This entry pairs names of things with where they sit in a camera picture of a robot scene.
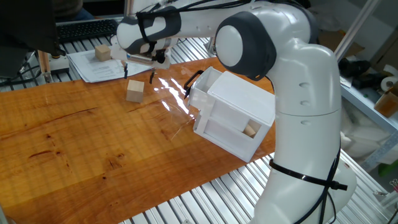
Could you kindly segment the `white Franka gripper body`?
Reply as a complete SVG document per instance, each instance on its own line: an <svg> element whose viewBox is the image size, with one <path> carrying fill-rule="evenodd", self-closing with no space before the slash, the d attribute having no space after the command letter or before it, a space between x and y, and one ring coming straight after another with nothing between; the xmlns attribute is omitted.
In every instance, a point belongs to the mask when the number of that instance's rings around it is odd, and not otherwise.
<svg viewBox="0 0 398 224"><path fill-rule="evenodd" d="M168 69L170 67L169 50L160 50L158 52L144 54L129 54L120 47L117 40L112 40L110 49L113 59L139 63L158 69Z"/></svg>

